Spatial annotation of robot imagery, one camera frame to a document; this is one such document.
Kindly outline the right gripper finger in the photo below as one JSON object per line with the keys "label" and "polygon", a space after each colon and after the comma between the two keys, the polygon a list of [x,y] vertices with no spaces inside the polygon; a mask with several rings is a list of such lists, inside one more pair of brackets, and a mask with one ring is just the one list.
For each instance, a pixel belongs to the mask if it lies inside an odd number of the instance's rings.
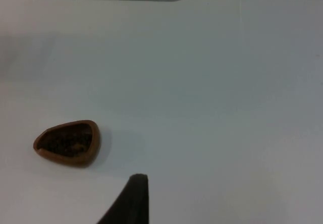
{"label": "right gripper finger", "polygon": [[149,224],[148,176],[145,174],[130,176],[123,190],[99,223]]}

